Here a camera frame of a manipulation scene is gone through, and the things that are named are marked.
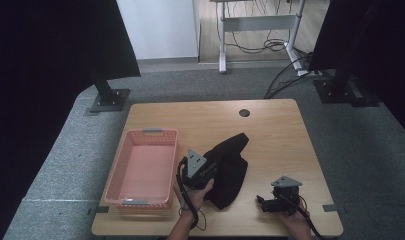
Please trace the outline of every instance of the gray carpet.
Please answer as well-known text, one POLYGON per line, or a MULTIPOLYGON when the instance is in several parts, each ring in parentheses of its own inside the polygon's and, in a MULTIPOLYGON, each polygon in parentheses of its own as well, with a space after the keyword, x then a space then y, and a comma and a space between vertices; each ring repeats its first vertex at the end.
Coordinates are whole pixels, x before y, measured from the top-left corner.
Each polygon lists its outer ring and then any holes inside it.
MULTIPOLYGON (((96 116, 86 114, 97 95, 90 87, 77 97, 5 239, 102 239, 91 233, 94 210, 132 104, 262 99, 280 70, 145 73, 112 80, 112 88, 131 89, 125 110, 96 116)), ((294 74, 286 71, 280 80, 294 74)), ((299 105, 344 226, 339 239, 405 239, 405 131, 383 104, 322 104, 313 79, 275 97, 299 105)))

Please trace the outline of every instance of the basket handle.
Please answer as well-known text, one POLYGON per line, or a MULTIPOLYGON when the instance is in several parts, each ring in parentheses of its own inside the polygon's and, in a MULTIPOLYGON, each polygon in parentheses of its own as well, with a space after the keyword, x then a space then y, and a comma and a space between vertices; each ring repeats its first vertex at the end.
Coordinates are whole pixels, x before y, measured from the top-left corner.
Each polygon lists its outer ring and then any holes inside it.
POLYGON ((143 133, 159 133, 163 132, 162 128, 144 128, 143 133))
POLYGON ((148 201, 145 200, 123 200, 122 205, 148 205, 148 201))

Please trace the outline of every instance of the black fabric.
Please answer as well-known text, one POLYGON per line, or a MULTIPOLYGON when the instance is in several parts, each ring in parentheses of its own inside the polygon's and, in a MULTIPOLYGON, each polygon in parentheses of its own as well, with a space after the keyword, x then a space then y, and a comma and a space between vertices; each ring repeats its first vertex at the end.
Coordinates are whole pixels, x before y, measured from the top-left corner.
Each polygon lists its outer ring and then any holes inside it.
POLYGON ((205 195, 205 200, 210 200, 220 210, 236 199, 242 187, 248 162, 240 156, 240 153, 248 141, 249 138, 244 133, 240 133, 219 143, 204 154, 204 157, 209 160, 219 159, 214 187, 205 195))

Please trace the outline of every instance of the wooden table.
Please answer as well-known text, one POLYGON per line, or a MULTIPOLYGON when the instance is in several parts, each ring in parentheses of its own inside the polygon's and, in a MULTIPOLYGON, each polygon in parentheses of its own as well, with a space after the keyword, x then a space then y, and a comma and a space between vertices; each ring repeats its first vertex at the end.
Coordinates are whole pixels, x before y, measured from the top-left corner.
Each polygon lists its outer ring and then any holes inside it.
MULTIPOLYGON (((323 205, 333 204, 333 200, 294 100, 135 104, 120 143, 128 129, 153 127, 178 129, 176 162, 188 149, 203 154, 241 132, 249 138, 242 152, 249 166, 239 195, 222 211, 206 202, 202 211, 207 229, 195 228, 192 236, 287 236, 283 225, 271 214, 262 212, 255 200, 256 195, 272 199, 271 182, 283 175, 303 183, 300 195, 308 203, 317 230, 324 236, 342 234, 338 213, 323 210, 323 205), (249 110, 250 115, 240 116, 242 109, 249 110)), ((102 197, 99 206, 105 209, 109 206, 109 211, 96 214, 92 232, 103 236, 166 236, 178 219, 179 204, 175 196, 173 201, 169 217, 130 217, 119 214, 102 197)))

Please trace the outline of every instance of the cable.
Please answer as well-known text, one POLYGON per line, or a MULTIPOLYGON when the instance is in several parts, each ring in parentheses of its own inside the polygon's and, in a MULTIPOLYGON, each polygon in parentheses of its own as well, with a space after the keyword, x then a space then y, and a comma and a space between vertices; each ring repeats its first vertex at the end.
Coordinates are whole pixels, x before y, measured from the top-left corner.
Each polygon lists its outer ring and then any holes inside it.
POLYGON ((313 52, 306 53, 306 52, 302 51, 301 49, 296 48, 295 46, 293 46, 293 49, 295 49, 299 54, 303 55, 303 57, 308 58, 309 56, 312 56, 312 54, 313 54, 313 52))
POLYGON ((246 48, 246 47, 240 46, 240 45, 237 43, 237 40, 236 40, 236 37, 235 37, 235 33, 234 33, 234 32, 232 32, 232 35, 233 35, 234 42, 235 42, 236 44, 227 43, 226 45, 238 47, 242 52, 248 53, 248 54, 261 53, 261 52, 263 52, 264 50, 267 50, 267 49, 270 49, 270 50, 273 51, 273 52, 278 52, 278 51, 281 51, 281 50, 283 50, 283 49, 286 48, 286 47, 284 46, 285 41, 284 41, 284 40, 281 40, 281 39, 270 39, 270 40, 266 40, 266 41, 264 42, 264 47, 261 47, 261 48, 246 48), (280 48, 280 49, 274 49, 274 47, 276 47, 276 46, 281 46, 281 48, 280 48))
POLYGON ((264 15, 269 15, 267 9, 267 0, 260 1, 259 3, 262 6, 262 9, 264 10, 264 15))
POLYGON ((278 3, 276 2, 276 15, 279 14, 280 3, 281 3, 281 0, 279 0, 278 3))
POLYGON ((237 6, 238 3, 239 3, 239 2, 236 2, 236 3, 234 4, 234 6, 233 6, 233 16, 234 16, 234 17, 236 17, 236 11, 235 11, 235 9, 236 9, 236 6, 237 6))
POLYGON ((193 217, 195 218, 193 220, 192 226, 190 227, 190 229, 193 229, 194 227, 196 227, 198 225, 199 216, 198 216, 198 212, 196 211, 195 207, 193 206, 192 201, 189 198, 189 195, 187 194, 186 189, 184 188, 183 182, 181 181, 181 166, 183 166, 185 163, 187 163, 187 157, 183 157, 183 159, 178 164, 176 178, 177 178, 177 185, 180 189, 181 195, 183 196, 183 200, 187 204, 187 206, 189 207, 190 211, 193 214, 193 217))
POLYGON ((253 0, 253 2, 255 2, 256 8, 258 8, 259 13, 260 13, 262 16, 265 16, 265 15, 266 15, 266 9, 263 8, 264 6, 262 5, 262 1, 260 1, 260 3, 259 3, 259 5, 261 5, 261 8, 259 7, 257 0, 253 0))
POLYGON ((311 73, 311 71, 309 71, 309 72, 307 72, 307 73, 305 73, 305 74, 299 76, 297 79, 294 79, 294 80, 279 82, 278 87, 275 88, 275 89, 272 89, 272 90, 274 90, 274 91, 270 93, 270 95, 268 96, 267 99, 272 98, 274 95, 276 95, 276 94, 277 94, 278 92, 280 92, 281 90, 283 90, 283 89, 287 88, 288 86, 292 85, 293 83, 295 83, 295 82, 301 80, 302 78, 304 78, 305 76, 307 76, 307 75, 310 74, 310 73, 311 73))
POLYGON ((305 212, 308 211, 308 205, 307 202, 305 201, 305 199, 302 196, 298 196, 300 199, 302 199, 302 201, 304 202, 304 208, 305 208, 305 212))
MULTIPOLYGON (((180 208, 180 209, 178 210, 178 215, 181 216, 182 210, 183 210, 183 208, 180 208)), ((204 220, 204 226, 203 226, 203 228, 201 228, 201 227, 199 227, 198 225, 196 225, 196 227, 199 228, 201 231, 205 231, 205 230, 206 230, 206 226, 207 226, 207 223, 206 223, 206 216, 205 216, 205 214, 204 214, 201 210, 199 210, 198 213, 199 213, 199 212, 202 213, 203 220, 204 220)))
POLYGON ((285 200, 290 206, 292 206, 293 208, 295 208, 296 210, 298 210, 298 212, 300 214, 302 214, 302 216, 305 218, 305 220, 307 221, 309 227, 312 229, 312 231, 314 232, 315 236, 317 236, 319 239, 321 240, 331 240, 331 239, 337 239, 337 238, 325 238, 323 237, 315 228, 314 223, 312 223, 311 218, 308 216, 307 212, 304 211, 301 207, 297 206, 296 204, 294 204, 292 201, 290 201, 289 199, 287 199, 285 196, 283 195, 279 195, 280 198, 282 198, 283 200, 285 200))
POLYGON ((305 58, 305 57, 300 57, 300 58, 297 58, 296 60, 292 61, 291 63, 289 63, 289 65, 287 65, 285 68, 283 68, 283 69, 274 77, 274 79, 273 79, 273 81, 271 82, 270 86, 268 86, 268 90, 267 90, 267 92, 265 93, 264 99, 269 99, 269 98, 271 98, 271 96, 270 96, 270 97, 268 97, 268 96, 269 96, 269 93, 270 93, 270 91, 271 91, 271 88, 273 87, 274 82, 277 80, 277 78, 278 78, 288 67, 290 67, 292 64, 294 64, 295 62, 297 62, 297 61, 299 61, 299 60, 301 60, 301 59, 303 59, 303 58, 305 58))

